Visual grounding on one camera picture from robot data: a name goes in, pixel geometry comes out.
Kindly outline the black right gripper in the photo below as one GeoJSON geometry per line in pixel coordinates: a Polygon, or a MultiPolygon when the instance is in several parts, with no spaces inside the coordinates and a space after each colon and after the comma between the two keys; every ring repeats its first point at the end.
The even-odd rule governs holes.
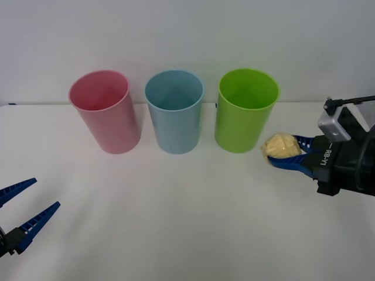
{"type": "Polygon", "coordinates": [[[303,154],[283,159],[269,156],[274,167],[299,171],[316,179],[320,194],[335,196],[341,190],[364,193],[356,184],[355,169],[360,149],[353,140],[332,143],[323,135],[293,137],[303,154]]]}

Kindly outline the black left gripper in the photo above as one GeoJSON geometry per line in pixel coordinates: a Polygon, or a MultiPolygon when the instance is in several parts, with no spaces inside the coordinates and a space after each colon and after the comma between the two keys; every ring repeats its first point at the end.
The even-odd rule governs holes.
{"type": "MultiPolygon", "coordinates": [[[[36,182],[36,178],[31,178],[0,189],[0,207],[36,182]]],[[[3,257],[6,253],[10,255],[13,255],[15,252],[18,255],[23,253],[59,207],[60,203],[57,201],[7,234],[0,228],[0,257],[3,257]]]]}

